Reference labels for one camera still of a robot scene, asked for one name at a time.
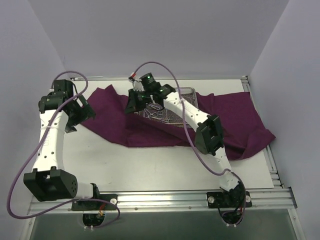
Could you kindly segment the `purple cloth wrap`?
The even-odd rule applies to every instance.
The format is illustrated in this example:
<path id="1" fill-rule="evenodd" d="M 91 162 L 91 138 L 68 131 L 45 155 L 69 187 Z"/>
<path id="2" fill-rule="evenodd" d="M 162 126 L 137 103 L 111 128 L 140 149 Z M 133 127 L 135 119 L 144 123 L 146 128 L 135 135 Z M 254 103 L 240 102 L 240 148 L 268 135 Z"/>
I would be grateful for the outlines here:
<path id="1" fill-rule="evenodd" d="M 87 101 L 96 117 L 86 120 L 82 125 L 111 143 L 129 148 L 190 145 L 181 127 L 134 113 L 126 114 L 128 97 L 118 94 L 112 85 L 105 89 L 97 88 Z M 201 111 L 219 116 L 229 160 L 250 158 L 276 138 L 264 126 L 248 92 L 198 94 L 197 102 Z"/>

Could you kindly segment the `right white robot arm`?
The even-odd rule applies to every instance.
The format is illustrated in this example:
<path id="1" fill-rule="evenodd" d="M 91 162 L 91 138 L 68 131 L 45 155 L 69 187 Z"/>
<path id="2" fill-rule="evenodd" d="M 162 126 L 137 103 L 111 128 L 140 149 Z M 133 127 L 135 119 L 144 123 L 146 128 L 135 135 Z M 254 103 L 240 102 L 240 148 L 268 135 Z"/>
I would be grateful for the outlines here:
<path id="1" fill-rule="evenodd" d="M 232 171 L 226 154 L 221 120 L 193 106 L 181 95 L 180 88 L 168 84 L 152 91 L 128 90 L 125 113 L 142 111 L 148 104 L 159 104 L 181 117 L 187 140 L 201 164 L 218 177 L 223 203 L 234 206 L 246 189 L 241 178 Z"/>

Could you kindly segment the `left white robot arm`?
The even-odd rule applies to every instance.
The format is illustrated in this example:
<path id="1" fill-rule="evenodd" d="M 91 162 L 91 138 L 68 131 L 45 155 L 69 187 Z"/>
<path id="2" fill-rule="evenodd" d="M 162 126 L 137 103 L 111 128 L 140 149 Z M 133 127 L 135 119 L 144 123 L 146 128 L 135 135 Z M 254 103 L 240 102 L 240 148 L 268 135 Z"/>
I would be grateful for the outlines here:
<path id="1" fill-rule="evenodd" d="M 101 197 L 95 193 L 96 186 L 79 182 L 75 175 L 65 171 L 63 164 L 65 134 L 94 119 L 94 110 L 82 95 L 74 96 L 73 82 L 65 79 L 53 81 L 53 91 L 40 99 L 38 108 L 40 147 L 32 171 L 23 176 L 25 186 L 39 202 L 83 199 L 88 209 L 97 209 Z"/>

